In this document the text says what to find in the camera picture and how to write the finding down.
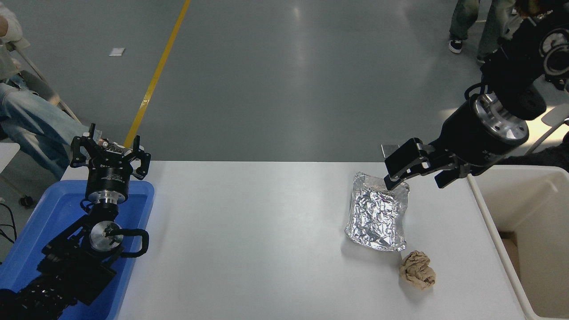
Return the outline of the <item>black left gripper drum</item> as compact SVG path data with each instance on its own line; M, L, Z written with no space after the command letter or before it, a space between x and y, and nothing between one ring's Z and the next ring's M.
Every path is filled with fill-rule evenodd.
M128 196L133 168L126 156L116 152L102 152L91 156L89 162L86 197L95 197L112 191L121 197Z

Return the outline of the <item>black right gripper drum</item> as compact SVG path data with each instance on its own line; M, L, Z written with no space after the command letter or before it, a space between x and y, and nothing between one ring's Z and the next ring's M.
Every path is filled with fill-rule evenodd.
M484 122L476 101L464 102L445 120L437 138L437 150L450 152L459 165L469 165L469 173L479 176L529 139L525 121Z

